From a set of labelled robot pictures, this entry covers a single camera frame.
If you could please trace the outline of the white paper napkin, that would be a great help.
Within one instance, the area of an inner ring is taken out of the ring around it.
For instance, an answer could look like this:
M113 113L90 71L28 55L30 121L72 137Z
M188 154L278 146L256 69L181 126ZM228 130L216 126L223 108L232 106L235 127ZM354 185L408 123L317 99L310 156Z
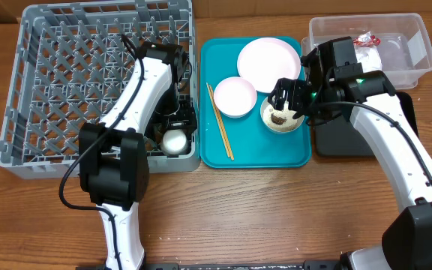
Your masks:
M355 55L357 62L361 63L364 73L371 71L381 71L382 61L376 46L356 46Z

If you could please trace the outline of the pink bowl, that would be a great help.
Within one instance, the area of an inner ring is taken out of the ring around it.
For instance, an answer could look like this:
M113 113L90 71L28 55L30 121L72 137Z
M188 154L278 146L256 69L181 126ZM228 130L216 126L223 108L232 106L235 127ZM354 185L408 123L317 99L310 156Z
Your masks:
M226 78L214 90L216 107L227 117L247 115L257 102L257 91L246 79L238 76Z

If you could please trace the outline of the white plastic cup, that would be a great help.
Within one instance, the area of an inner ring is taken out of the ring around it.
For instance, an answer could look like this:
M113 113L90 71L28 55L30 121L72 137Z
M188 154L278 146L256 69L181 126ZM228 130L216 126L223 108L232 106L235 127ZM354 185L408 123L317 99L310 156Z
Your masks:
M161 151L167 156L183 155L188 150L188 139L183 130L168 130L160 144Z

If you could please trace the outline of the large pink round plate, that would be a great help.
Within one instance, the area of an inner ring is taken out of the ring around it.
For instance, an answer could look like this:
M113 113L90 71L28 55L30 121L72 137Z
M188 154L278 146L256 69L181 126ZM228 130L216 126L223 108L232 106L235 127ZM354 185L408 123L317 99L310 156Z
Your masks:
M279 79L299 78L300 57L286 41L261 37L243 47L238 55L237 70L258 92L269 94Z

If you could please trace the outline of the red snack wrapper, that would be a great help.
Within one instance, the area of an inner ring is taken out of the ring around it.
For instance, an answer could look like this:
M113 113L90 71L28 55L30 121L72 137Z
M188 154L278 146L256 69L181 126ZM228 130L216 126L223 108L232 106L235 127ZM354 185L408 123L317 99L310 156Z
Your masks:
M354 38L352 42L355 47L377 47L381 40L369 31Z

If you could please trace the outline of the brown food scrap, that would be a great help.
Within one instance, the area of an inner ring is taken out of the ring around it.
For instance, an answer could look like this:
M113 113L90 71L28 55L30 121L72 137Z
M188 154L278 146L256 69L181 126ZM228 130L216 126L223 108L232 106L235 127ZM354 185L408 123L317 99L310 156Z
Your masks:
M287 119L284 117L280 117L278 115L271 114L271 122L274 123L275 125L282 125L286 121L287 121Z

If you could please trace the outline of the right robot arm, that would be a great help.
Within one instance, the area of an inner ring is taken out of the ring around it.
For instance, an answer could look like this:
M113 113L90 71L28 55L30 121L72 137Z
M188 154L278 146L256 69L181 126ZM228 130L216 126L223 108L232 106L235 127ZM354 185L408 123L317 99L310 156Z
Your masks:
M307 79L281 78L268 96L276 110L295 117L351 123L390 181L400 214L380 244L350 251L330 269L432 269L432 158L410 126L396 89L381 71L365 73L353 39L321 43L301 60Z

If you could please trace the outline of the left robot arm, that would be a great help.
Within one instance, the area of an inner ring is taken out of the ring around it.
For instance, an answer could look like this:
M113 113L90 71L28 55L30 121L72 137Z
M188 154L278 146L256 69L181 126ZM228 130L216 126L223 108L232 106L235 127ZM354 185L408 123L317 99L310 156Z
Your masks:
M149 183L147 130L161 128L188 152L197 116L179 85L191 72L183 46L145 42L126 47L134 60L130 80L112 109L79 131L79 179L103 220L108 255L104 269L141 269L145 251L139 237L138 204Z

